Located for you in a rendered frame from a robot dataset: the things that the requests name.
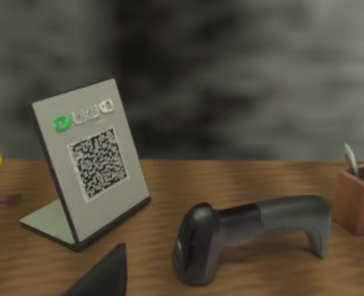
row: blurred background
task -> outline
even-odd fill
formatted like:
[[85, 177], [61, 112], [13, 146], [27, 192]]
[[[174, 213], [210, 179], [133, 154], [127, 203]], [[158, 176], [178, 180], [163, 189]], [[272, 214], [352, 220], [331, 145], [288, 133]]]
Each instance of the blurred background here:
[[2, 0], [0, 150], [116, 77], [141, 158], [364, 160], [364, 0]]

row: barcode scanner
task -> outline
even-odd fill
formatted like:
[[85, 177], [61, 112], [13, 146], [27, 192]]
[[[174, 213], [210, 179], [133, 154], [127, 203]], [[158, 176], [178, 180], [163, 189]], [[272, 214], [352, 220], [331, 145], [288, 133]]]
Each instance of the barcode scanner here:
[[172, 253], [173, 267], [186, 284], [209, 284], [224, 248], [263, 234], [291, 230], [303, 230], [313, 252], [323, 258], [330, 227], [330, 206], [316, 195], [281, 197], [225, 210], [200, 203], [182, 220]]

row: pen holder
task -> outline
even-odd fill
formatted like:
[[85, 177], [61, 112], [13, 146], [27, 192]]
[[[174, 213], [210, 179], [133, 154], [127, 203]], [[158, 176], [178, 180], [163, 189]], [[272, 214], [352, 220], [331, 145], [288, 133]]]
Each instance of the pen holder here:
[[364, 235], [364, 165], [359, 178], [346, 170], [338, 173], [333, 199], [333, 220], [356, 236]]

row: green letter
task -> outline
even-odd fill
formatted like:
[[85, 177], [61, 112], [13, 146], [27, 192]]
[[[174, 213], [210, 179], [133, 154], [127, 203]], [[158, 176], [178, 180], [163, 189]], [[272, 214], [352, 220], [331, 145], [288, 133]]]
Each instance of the green letter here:
[[65, 131], [71, 126], [71, 115], [55, 117], [53, 119], [53, 125], [58, 133]]

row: wood grain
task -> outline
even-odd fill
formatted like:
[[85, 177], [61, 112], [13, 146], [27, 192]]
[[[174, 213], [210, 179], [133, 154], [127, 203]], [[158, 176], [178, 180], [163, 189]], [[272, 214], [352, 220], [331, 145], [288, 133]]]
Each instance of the wood grain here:
[[314, 257], [302, 233], [265, 236], [224, 252], [216, 280], [180, 283], [171, 251], [194, 204], [231, 207], [284, 195], [333, 196], [337, 163], [142, 161], [151, 204], [81, 253], [21, 228], [18, 220], [57, 198], [44, 160], [0, 168], [0, 296], [59, 296], [119, 242], [128, 253], [128, 296], [364, 295], [364, 236], [333, 223], [328, 256]]

